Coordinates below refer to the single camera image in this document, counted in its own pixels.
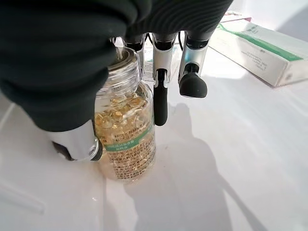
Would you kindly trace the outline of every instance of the clear plastic jar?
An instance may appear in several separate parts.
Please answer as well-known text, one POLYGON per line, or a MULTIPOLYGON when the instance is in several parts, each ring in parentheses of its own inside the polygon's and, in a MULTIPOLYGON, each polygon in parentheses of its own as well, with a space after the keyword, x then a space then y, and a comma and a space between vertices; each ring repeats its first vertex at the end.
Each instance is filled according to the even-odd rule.
POLYGON ((141 80, 137 53, 118 47, 117 54, 95 101, 95 132, 103 144, 98 164, 108 178, 133 181, 154 161, 153 96, 141 80))

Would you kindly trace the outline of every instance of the white table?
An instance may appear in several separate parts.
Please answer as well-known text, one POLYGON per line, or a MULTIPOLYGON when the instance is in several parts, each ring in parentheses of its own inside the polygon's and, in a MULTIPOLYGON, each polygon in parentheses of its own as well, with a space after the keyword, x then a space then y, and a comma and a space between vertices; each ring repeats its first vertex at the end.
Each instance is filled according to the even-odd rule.
POLYGON ((0 130, 0 227, 308 230, 308 81, 273 89, 212 49, 203 77, 205 99, 181 97, 172 79, 156 163, 130 185, 62 160, 11 108, 0 130))

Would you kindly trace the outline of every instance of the jar rim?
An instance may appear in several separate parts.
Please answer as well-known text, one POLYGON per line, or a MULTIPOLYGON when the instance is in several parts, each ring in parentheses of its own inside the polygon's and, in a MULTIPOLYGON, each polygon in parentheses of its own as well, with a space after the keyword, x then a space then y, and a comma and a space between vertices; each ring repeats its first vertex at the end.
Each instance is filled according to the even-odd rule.
POLYGON ((108 79, 97 95, 111 97, 135 91, 141 81, 138 54, 127 47, 116 47, 116 50, 117 58, 108 67, 108 79))

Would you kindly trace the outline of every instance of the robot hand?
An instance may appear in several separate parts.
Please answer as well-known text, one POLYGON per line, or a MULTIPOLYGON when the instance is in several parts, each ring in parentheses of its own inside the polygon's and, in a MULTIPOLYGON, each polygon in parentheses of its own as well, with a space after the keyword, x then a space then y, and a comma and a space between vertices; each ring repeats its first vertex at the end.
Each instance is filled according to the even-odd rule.
POLYGON ((205 97, 199 76, 207 42, 231 2, 2 1, 0 88, 68 160, 98 160, 102 144, 93 130, 94 102, 116 57, 109 38, 123 37, 141 53, 144 34, 154 34, 154 112, 162 125, 176 33, 186 33, 180 94, 205 97))

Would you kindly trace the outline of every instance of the green stripe on box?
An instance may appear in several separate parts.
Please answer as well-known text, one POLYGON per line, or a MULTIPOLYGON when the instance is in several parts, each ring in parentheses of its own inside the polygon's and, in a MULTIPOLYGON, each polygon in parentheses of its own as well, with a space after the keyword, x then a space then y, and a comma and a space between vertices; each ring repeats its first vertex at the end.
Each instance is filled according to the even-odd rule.
POLYGON ((270 52, 272 52, 276 55, 279 55, 280 57, 282 57, 282 58, 284 58, 288 61, 296 61, 296 60, 302 60, 303 59, 303 58, 301 58, 301 57, 299 57, 295 54, 292 54, 288 51, 285 51, 284 49, 281 49, 281 48, 279 48, 279 47, 277 47, 277 46, 275 46, 271 43, 268 43, 266 41, 263 41, 261 39, 253 38, 253 37, 246 35, 246 34, 243 34, 241 32, 235 32, 235 31, 227 30, 221 23, 217 26, 217 29, 221 29, 221 30, 224 30, 224 31, 229 32, 231 34, 234 34, 238 37, 241 37, 241 38, 243 38, 243 39, 245 39, 245 40, 247 40, 247 41, 249 41, 249 42, 251 42, 251 43, 267 50, 267 51, 270 51, 270 52))
POLYGON ((104 147, 108 152, 119 152, 131 149, 139 144, 140 140, 151 130, 152 127, 153 123, 151 123, 150 126, 142 134, 140 134, 138 137, 130 141, 127 141, 125 143, 111 144, 111 145, 107 144, 104 145, 104 147))

